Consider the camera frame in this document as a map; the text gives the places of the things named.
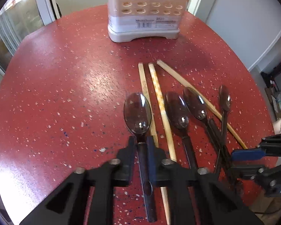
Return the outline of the small spoon grey handle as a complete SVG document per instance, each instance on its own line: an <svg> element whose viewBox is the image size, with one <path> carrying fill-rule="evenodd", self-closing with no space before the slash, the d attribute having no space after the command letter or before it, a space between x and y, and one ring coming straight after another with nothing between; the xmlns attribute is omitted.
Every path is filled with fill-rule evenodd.
<svg viewBox="0 0 281 225"><path fill-rule="evenodd" d="M215 166L215 173L217 175L221 172L221 154L223 154L223 146L226 144L228 114L230 111L231 97L228 88L225 85L221 85L219 88L219 106L222 110L221 120L221 148L218 151L218 159Z"/></svg>

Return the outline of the large spoon black handle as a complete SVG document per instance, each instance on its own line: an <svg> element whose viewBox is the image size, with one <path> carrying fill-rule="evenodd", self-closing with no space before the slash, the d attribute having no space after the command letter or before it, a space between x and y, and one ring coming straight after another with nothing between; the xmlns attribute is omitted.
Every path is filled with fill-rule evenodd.
<svg viewBox="0 0 281 225"><path fill-rule="evenodd" d="M156 206L149 175L148 144L146 134L150 129L152 114L146 97L140 92L130 94L124 103L124 120L136 138L141 187L148 222L156 222Z"/></svg>

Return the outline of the orange patterned wooden chopstick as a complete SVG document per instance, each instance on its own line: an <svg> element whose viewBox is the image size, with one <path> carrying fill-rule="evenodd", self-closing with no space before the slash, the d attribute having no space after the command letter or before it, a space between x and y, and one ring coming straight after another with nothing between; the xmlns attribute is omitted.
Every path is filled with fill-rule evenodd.
<svg viewBox="0 0 281 225"><path fill-rule="evenodd" d="M165 132L165 136L166 136L170 159L176 162L177 157L176 157L176 152L175 152L175 145L174 145L173 136L171 133L170 122L168 120L168 117L167 117L167 114L165 111L164 100L163 100L163 95L162 95L162 91L160 88L160 84L158 81L158 76L157 76L153 63L149 63L148 67L149 67L150 75L152 78L152 82L153 82L153 86L154 86L154 90L155 90L155 94L156 94L156 98L157 98L157 102L158 102L158 106L159 106L159 110L160 110L160 114L161 114L161 119L162 119L163 128L164 128L164 132Z"/></svg>

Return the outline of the beige utensil holder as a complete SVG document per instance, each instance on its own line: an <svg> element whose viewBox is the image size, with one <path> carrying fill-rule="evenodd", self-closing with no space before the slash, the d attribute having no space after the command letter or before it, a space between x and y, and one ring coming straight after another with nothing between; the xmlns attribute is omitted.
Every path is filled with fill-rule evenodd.
<svg viewBox="0 0 281 225"><path fill-rule="evenodd" d="M144 37L176 39L190 0L108 0L108 35L123 43Z"/></svg>

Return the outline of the glass sliding door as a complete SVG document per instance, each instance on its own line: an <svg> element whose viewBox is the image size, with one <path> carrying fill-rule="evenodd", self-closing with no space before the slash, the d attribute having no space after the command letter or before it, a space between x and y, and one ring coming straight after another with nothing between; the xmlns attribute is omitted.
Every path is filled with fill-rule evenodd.
<svg viewBox="0 0 281 225"><path fill-rule="evenodd" d="M0 73L26 36L59 18L55 0L0 0Z"/></svg>

